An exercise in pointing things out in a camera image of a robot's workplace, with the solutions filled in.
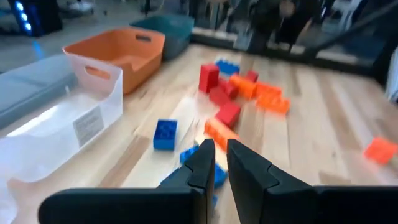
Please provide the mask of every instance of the orange block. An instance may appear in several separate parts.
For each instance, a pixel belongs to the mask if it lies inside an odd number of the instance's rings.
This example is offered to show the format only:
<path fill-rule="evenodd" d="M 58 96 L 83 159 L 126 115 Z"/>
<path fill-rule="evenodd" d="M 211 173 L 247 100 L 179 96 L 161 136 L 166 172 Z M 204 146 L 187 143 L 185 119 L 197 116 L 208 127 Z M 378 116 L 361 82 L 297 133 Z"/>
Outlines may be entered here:
<path fill-rule="evenodd" d="M 289 110 L 290 101 L 288 99 L 283 99 L 281 96 L 260 95 L 256 105 L 264 110 L 271 110 L 286 115 Z"/>
<path fill-rule="evenodd" d="M 205 123 L 205 133 L 214 139 L 220 145 L 222 150 L 226 152 L 227 142 L 229 139 L 239 140 L 239 136 L 230 130 L 225 124 L 219 122 L 215 118 L 210 118 Z"/>
<path fill-rule="evenodd" d="M 257 82 L 255 96 L 260 96 L 260 95 L 282 96 L 282 90 L 277 86 Z"/>
<path fill-rule="evenodd" d="M 394 157 L 397 151 L 397 144 L 383 138 L 376 137 L 364 151 L 364 155 L 368 159 L 372 159 L 380 165 L 385 165 Z"/>
<path fill-rule="evenodd" d="M 247 100 L 251 100 L 256 92 L 256 84 L 240 77 L 238 74 L 233 74 L 229 78 L 230 84 L 238 88 L 239 95 L 243 96 Z"/>

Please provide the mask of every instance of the wooden tabletop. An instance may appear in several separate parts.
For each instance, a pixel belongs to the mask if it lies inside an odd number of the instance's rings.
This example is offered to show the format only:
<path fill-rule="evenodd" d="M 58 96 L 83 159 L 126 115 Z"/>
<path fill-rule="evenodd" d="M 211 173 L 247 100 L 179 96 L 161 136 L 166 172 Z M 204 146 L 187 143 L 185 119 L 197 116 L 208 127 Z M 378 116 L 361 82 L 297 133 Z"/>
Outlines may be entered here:
<path fill-rule="evenodd" d="M 374 136 L 398 142 L 398 112 L 374 81 L 191 45 L 125 97 L 122 118 L 61 168 L 35 183 L 9 182 L 19 206 L 14 224 L 37 223 L 41 201 L 62 189 L 158 186 L 218 110 L 197 90 L 200 65 L 218 57 L 240 63 L 243 72 L 257 70 L 261 81 L 280 86 L 291 101 L 288 115 L 280 117 L 238 99 L 243 108 L 235 131 L 245 145 L 309 184 L 398 184 L 391 167 L 362 156 Z M 153 150 L 160 118 L 178 120 L 174 152 Z M 215 223 L 239 223 L 229 182 L 216 194 Z"/>

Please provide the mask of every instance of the orange basket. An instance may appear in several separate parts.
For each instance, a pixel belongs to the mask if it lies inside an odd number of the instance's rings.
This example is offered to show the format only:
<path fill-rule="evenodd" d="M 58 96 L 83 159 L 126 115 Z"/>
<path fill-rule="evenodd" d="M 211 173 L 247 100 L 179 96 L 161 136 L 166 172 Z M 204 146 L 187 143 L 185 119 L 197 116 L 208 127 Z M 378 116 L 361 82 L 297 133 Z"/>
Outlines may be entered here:
<path fill-rule="evenodd" d="M 165 36 L 140 28 L 109 30 L 63 48 L 77 54 L 111 63 L 123 69 L 123 93 L 134 91 L 160 67 Z M 104 76 L 94 68 L 89 73 Z"/>

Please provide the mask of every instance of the label on bin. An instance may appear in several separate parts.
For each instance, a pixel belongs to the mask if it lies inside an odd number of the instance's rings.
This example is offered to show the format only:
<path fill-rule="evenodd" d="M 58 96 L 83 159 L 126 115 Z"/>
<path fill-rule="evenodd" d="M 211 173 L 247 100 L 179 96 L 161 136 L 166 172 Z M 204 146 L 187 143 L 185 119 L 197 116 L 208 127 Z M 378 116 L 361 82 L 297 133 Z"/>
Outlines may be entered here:
<path fill-rule="evenodd" d="M 84 146 L 102 129 L 104 129 L 104 121 L 102 119 L 101 109 L 99 106 L 73 122 L 73 127 L 75 128 L 79 146 Z"/>

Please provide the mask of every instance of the teal storage bin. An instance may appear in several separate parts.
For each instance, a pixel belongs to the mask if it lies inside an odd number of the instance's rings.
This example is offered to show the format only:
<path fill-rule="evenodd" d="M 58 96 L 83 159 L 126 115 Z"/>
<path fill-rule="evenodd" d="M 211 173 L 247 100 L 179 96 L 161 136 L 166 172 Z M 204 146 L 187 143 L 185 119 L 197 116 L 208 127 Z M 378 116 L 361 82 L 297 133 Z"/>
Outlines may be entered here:
<path fill-rule="evenodd" d="M 193 19 L 188 16 L 161 15 L 132 22 L 130 26 L 163 33 L 166 40 L 162 58 L 171 60 L 188 47 L 193 29 Z"/>

